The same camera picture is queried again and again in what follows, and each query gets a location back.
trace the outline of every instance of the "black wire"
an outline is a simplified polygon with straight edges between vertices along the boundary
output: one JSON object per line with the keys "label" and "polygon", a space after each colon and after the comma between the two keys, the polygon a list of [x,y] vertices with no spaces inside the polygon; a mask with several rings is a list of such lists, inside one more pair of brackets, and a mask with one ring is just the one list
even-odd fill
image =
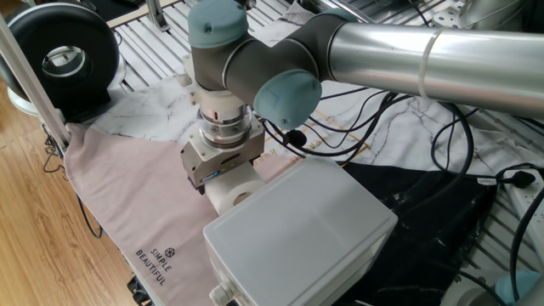
{"label": "black wire", "polygon": [[536,127],[538,127],[539,129],[544,129],[544,124],[542,124],[541,122],[538,122],[537,120],[535,119],[531,119],[531,118],[523,118],[523,117],[520,117],[520,116],[516,116],[516,118],[518,118],[519,120],[522,120],[522,121],[525,121],[525,122],[528,122]]}
{"label": "black wire", "polygon": [[357,89],[349,90],[349,91],[343,92],[343,93],[331,94],[330,96],[326,96],[326,97],[321,98],[320,101],[323,101],[323,100],[326,100],[326,99],[342,97],[342,96],[347,95],[347,94],[355,94],[355,93],[358,93],[358,92],[361,92],[361,91],[367,90],[367,89],[369,89],[369,88],[357,88]]}
{"label": "black wire", "polygon": [[[45,134],[48,136],[47,139],[45,139],[45,143],[43,143],[44,145],[46,145],[45,151],[48,153],[48,159],[45,161],[45,163],[43,163],[43,171],[45,173],[56,173],[57,171],[62,169],[64,173],[62,178],[67,181],[68,178],[66,178],[66,168],[64,166],[58,165],[57,168],[54,170],[47,169],[47,165],[51,161],[51,156],[58,156],[60,159],[62,159],[62,156],[60,154],[59,146],[55,142],[53,136],[51,136],[51,134],[45,128],[45,124],[42,125],[42,128]],[[91,227],[91,224],[88,222],[87,214],[85,213],[85,209],[83,209],[82,200],[79,198],[79,195],[76,195],[76,196],[77,196],[77,201],[79,202],[79,207],[82,209],[82,215],[83,215],[83,218],[85,219],[85,223],[87,224],[88,230],[91,232],[91,235],[93,235],[94,238],[100,239],[100,237],[102,237],[102,232],[103,232],[102,226],[100,226],[99,233],[96,234],[93,230],[93,227]]]}
{"label": "black wire", "polygon": [[[400,98],[397,98],[397,99],[393,99],[391,101],[389,101],[385,107],[380,107],[380,109],[374,113],[370,118],[368,118],[368,120],[366,120],[366,122],[363,122],[361,125],[364,126],[368,123],[370,123],[371,121],[373,121],[375,118],[378,118],[379,119],[379,116],[391,105],[394,105],[395,103],[398,103],[404,99],[408,99],[408,98],[411,98],[412,96],[410,95],[405,95],[405,96],[402,96]],[[269,125],[282,137],[282,138],[285,138],[285,134],[280,130],[279,127],[277,127],[274,123],[272,122],[268,122]],[[363,144],[365,143],[366,139],[368,138],[368,136],[370,135],[370,133],[372,132],[373,128],[369,128],[369,130],[366,131],[366,135],[363,139],[361,139],[357,144],[354,144],[353,146],[351,146],[350,148],[346,149],[346,150],[341,150],[341,151],[337,151],[337,152],[331,152],[331,153],[325,153],[325,152],[319,152],[319,151],[313,151],[313,150],[307,150],[303,147],[297,147],[298,150],[302,151],[303,153],[306,153],[308,155],[313,155],[313,156],[321,156],[321,157],[336,157],[336,156],[342,156],[342,155],[345,155],[345,154],[348,154],[352,151],[353,152],[353,155],[347,160],[345,161],[343,164],[347,163],[347,162],[350,162],[358,153],[359,149],[363,146]],[[274,140],[279,143],[280,145],[283,145],[284,147],[288,148],[286,144],[283,143],[283,141],[277,139],[276,137],[274,137]]]}
{"label": "black wire", "polygon": [[411,6],[416,10],[417,14],[419,14],[419,17],[422,18],[423,22],[425,23],[425,26],[427,27],[431,27],[429,24],[428,24],[428,21],[427,19],[425,18],[425,16],[423,16],[423,13],[422,11],[417,7],[417,5],[415,3],[413,3],[411,0],[408,0],[408,2],[411,4]]}
{"label": "black wire", "polygon": [[[369,126],[369,128],[366,130],[366,133],[365,133],[365,136],[363,137],[363,139],[361,139],[358,143],[352,145],[351,147],[345,149],[345,150],[340,150],[340,151],[337,151],[337,152],[332,152],[332,153],[325,153],[325,152],[319,152],[319,151],[313,151],[313,150],[308,150],[308,149],[305,149],[303,147],[297,147],[298,150],[302,151],[303,153],[306,153],[306,154],[309,154],[309,155],[313,155],[313,156],[321,156],[321,157],[336,157],[336,156],[342,156],[344,154],[348,154],[352,151],[355,150],[354,152],[354,155],[357,154],[357,151],[363,146],[363,144],[365,143],[366,139],[370,136],[370,134],[372,133],[372,131],[374,130],[374,128],[376,127],[377,125],[377,119],[379,119],[380,115],[391,105],[394,105],[395,103],[398,103],[404,99],[408,99],[408,98],[411,98],[410,95],[405,95],[405,96],[402,96],[400,98],[397,98],[397,99],[394,99],[390,102],[388,102],[385,106],[383,107],[380,107],[380,109],[374,113],[370,118],[368,118],[368,120],[366,120],[365,122],[361,123],[361,126],[364,127],[366,124],[372,122],[372,124]],[[279,133],[280,135],[283,135],[283,133],[281,132],[281,130],[276,126],[274,125],[272,122],[270,122],[270,126],[272,126],[272,128],[277,132]],[[350,162],[351,160],[353,159],[353,156],[350,157],[347,162]]]}
{"label": "black wire", "polygon": [[[385,99],[391,98],[392,94],[394,94],[394,93],[388,93],[388,95],[386,95]],[[403,97],[404,97],[403,99],[408,99],[411,96],[410,95],[404,95]],[[374,119],[375,115],[376,114],[374,114],[373,116],[368,118],[365,122],[361,123],[360,125],[358,125],[356,127],[349,128],[349,129],[345,129],[345,130],[337,129],[337,128],[334,128],[334,127],[328,127],[327,125],[322,124],[322,123],[318,122],[317,120],[315,120],[312,116],[309,118],[309,120],[311,120],[312,122],[315,122],[315,124],[319,125],[322,128],[328,129],[329,131],[338,132],[338,133],[349,133],[349,132],[353,132],[353,131],[357,131],[357,130],[362,129],[366,124],[368,124],[372,119]]]}
{"label": "black wire", "polygon": [[400,102],[404,99],[409,99],[412,97],[410,95],[404,95],[400,98],[394,99],[397,95],[398,95],[397,93],[388,93],[383,98],[382,104],[380,105],[380,109],[378,110],[376,114],[374,114],[376,119],[372,122],[372,124],[368,127],[368,129],[366,129],[366,133],[363,136],[363,138],[360,140],[359,146],[357,147],[357,149],[352,153],[352,155],[347,160],[341,163],[342,166],[347,165],[359,154],[360,148],[362,148],[365,141],[370,137],[371,133],[374,131],[374,128],[376,128],[378,121],[380,120],[380,116],[387,108],[389,108],[391,105],[394,105],[397,102]]}
{"label": "black wire", "polygon": [[[376,97],[376,96],[379,95],[379,94],[383,94],[383,93],[385,93],[386,91],[387,91],[387,90],[382,90],[382,91],[380,91],[380,92],[373,93],[373,94],[371,94],[368,98],[366,98],[365,102],[363,102],[363,105],[362,105],[362,106],[360,107],[360,109],[359,109],[359,114],[357,115],[357,117],[355,118],[354,123],[351,125],[351,127],[349,127],[349,129],[352,129],[352,128],[355,126],[355,124],[357,124],[357,122],[359,121],[360,117],[363,115],[363,110],[365,109],[366,103],[368,103],[368,101],[370,101],[370,99]],[[331,149],[337,149],[337,148],[339,148],[339,147],[343,144],[343,142],[346,141],[346,138],[347,138],[348,135],[349,135],[349,132],[345,132],[344,135],[343,135],[343,137],[342,137],[342,140],[340,140],[340,143],[338,143],[337,145],[331,146],[331,145],[329,145],[329,144],[323,139],[323,137],[321,137],[321,135],[320,135],[319,133],[317,133],[313,128],[311,128],[310,126],[308,126],[308,125],[305,124],[305,123],[304,123],[304,125],[305,125],[306,127],[310,128],[312,131],[314,131],[314,133],[316,133],[317,136],[319,136],[319,137],[321,138],[321,140],[323,140],[323,141],[325,142],[325,145],[328,146],[328,147],[331,148]]]}
{"label": "black wire", "polygon": [[302,158],[305,158],[306,156],[296,152],[295,150],[293,150],[292,148],[290,148],[289,146],[287,146],[287,144],[284,144],[283,141],[279,140],[277,137],[275,137],[275,135],[273,133],[270,132],[270,130],[266,127],[266,122],[263,122],[263,128],[264,128],[264,131],[266,131],[266,133],[268,133],[270,135],[270,137],[272,137],[273,140],[275,140],[275,142],[277,142],[278,144],[280,145],[283,145],[284,148],[288,149],[292,154],[298,156],[298,157],[302,157]]}
{"label": "black wire", "polygon": [[405,219],[407,216],[414,213],[416,210],[418,210],[418,209],[420,209],[422,207],[425,207],[429,203],[432,203],[436,199],[443,196],[444,193],[449,191],[455,185],[457,185],[457,183],[459,183],[461,181],[461,179],[463,178],[463,175],[465,175],[467,173],[468,168],[470,167],[470,163],[472,162],[473,153],[474,153],[474,139],[473,139],[473,133],[472,133],[472,131],[470,129],[470,126],[468,125],[467,117],[455,105],[443,104],[443,106],[450,109],[450,111],[453,111],[457,115],[457,117],[459,117],[459,120],[461,121],[461,125],[463,127],[463,130],[465,131],[465,134],[467,136],[467,156],[465,157],[465,162],[463,163],[461,171],[456,174],[456,177],[448,185],[446,185],[439,192],[437,192],[434,195],[427,198],[427,200],[425,200],[425,201],[413,206],[412,208],[408,209],[406,212],[404,212],[399,217],[399,221]]}
{"label": "black wire", "polygon": [[544,199],[544,189],[542,189],[536,198],[530,203],[527,212],[519,221],[518,228],[514,234],[512,240],[512,246],[510,247],[510,281],[512,282],[513,298],[517,302],[519,300],[518,284],[516,281],[516,265],[518,263],[519,246],[524,238],[527,226],[529,226],[530,220],[536,212],[536,209],[541,205],[542,199]]}
{"label": "black wire", "polygon": [[451,140],[453,139],[453,132],[456,130],[456,114],[451,113],[453,115],[453,119],[451,119],[451,132],[450,132],[450,139],[448,139],[448,148],[446,153],[446,162],[445,162],[445,170],[448,170],[450,167],[450,155],[451,155]]}
{"label": "black wire", "polygon": [[[465,118],[469,118],[470,116],[474,115],[477,111],[479,111],[479,109],[475,109],[469,113],[467,113],[465,115]],[[444,166],[442,166],[438,160],[436,159],[436,144],[440,138],[440,135],[446,130],[448,129],[449,127],[457,124],[461,119],[457,118],[455,121],[453,122],[450,122],[448,124],[446,124],[445,126],[443,126],[435,135],[434,135],[434,138],[433,138],[433,142],[431,143],[431,159],[433,160],[433,163],[434,165],[436,165],[436,167],[438,167],[440,170],[444,171],[444,172],[447,172],[449,174],[452,174],[452,175],[457,175],[459,173],[455,173],[451,170],[448,170],[447,168],[445,168]],[[489,175],[470,175],[470,174],[463,174],[463,177],[465,179],[482,179],[482,178],[485,178],[485,179],[494,179],[495,177],[494,176],[489,176]]]}
{"label": "black wire", "polygon": [[452,273],[459,274],[461,276],[464,276],[464,277],[468,278],[469,280],[476,283],[478,286],[481,286],[482,288],[484,288],[484,290],[486,290],[499,303],[499,305],[507,306],[507,304],[502,300],[502,298],[499,297],[498,294],[496,294],[495,290],[493,290],[491,287],[487,286],[483,281],[479,280],[478,278],[470,275],[469,273],[467,273],[465,271],[452,268],[447,264],[439,263],[439,262],[436,262],[436,261],[433,261],[433,260],[428,260],[428,262],[433,264],[436,267],[439,267],[439,268],[444,269],[444,270],[448,270],[448,271],[450,271]]}
{"label": "black wire", "polygon": [[79,202],[79,207],[82,209],[82,215],[83,215],[83,218],[85,219],[85,223],[87,224],[88,230],[91,232],[91,235],[93,235],[94,238],[100,239],[102,237],[102,234],[104,233],[102,226],[99,224],[99,227],[100,227],[99,233],[96,234],[93,230],[93,227],[88,222],[87,214],[85,213],[85,208],[83,208],[82,199],[79,197],[79,195],[76,195],[76,196],[77,196],[77,201]]}
{"label": "black wire", "polygon": [[323,142],[323,144],[325,144],[326,146],[328,146],[329,148],[331,149],[337,149],[341,144],[342,142],[340,142],[340,144],[338,145],[331,145],[329,144],[325,138],[323,136],[321,136],[321,134],[319,132],[317,132],[313,127],[309,126],[308,124],[304,123],[303,124],[306,128],[309,128],[310,131],[314,132],[314,134],[317,135],[317,137],[319,137],[321,139],[321,141]]}

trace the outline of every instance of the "black round device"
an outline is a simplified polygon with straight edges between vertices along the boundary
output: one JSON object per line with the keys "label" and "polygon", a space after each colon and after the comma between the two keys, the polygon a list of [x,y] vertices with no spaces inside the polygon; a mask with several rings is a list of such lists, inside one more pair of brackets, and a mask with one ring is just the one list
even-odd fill
{"label": "black round device", "polygon": [[[107,88],[117,71],[119,48],[113,31],[95,12],[77,3],[50,3],[27,9],[8,25],[68,122],[84,120],[110,101]],[[28,99],[1,57],[0,74]]]}

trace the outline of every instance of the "white plastic box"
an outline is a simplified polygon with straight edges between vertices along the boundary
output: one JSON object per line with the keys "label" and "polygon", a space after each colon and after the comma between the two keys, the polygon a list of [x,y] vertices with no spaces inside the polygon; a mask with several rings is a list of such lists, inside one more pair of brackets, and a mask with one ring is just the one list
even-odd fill
{"label": "white plastic box", "polygon": [[331,305],[371,267],[396,222],[334,161],[308,158],[204,236],[220,291],[240,306]]}

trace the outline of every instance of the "pink cloth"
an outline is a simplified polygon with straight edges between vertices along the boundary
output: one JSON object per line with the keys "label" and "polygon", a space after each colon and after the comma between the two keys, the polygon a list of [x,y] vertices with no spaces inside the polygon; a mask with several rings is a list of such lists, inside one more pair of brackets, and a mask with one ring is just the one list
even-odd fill
{"label": "pink cloth", "polygon": [[[165,305],[212,305],[208,293],[218,283],[202,229],[217,214],[190,185],[179,155],[183,146],[74,124],[68,129],[71,184],[127,260]],[[257,170],[270,180],[290,163],[272,156]],[[169,248],[175,251],[170,258]]]}

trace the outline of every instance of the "teal joint cap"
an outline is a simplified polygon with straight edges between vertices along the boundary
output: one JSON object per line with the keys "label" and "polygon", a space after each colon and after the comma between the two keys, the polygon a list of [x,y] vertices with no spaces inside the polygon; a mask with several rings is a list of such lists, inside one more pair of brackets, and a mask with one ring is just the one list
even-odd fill
{"label": "teal joint cap", "polygon": [[283,129],[302,125],[320,103],[320,81],[306,70],[296,69],[269,79],[257,92],[257,114]]}
{"label": "teal joint cap", "polygon": [[[538,272],[517,271],[516,282],[518,284],[519,298],[523,298],[541,277],[542,275]],[[514,306],[516,304],[516,300],[513,298],[512,282],[509,275],[503,276],[495,284],[495,293],[501,297],[506,305]]]}
{"label": "teal joint cap", "polygon": [[246,10],[233,0],[205,0],[190,11],[189,44],[217,48],[247,33]]}
{"label": "teal joint cap", "polygon": [[348,12],[347,10],[343,8],[331,8],[327,10],[326,12],[317,14],[316,16],[312,17],[312,19],[318,16],[326,15],[326,14],[338,16],[349,22],[358,22],[357,17],[353,16],[350,12]]}

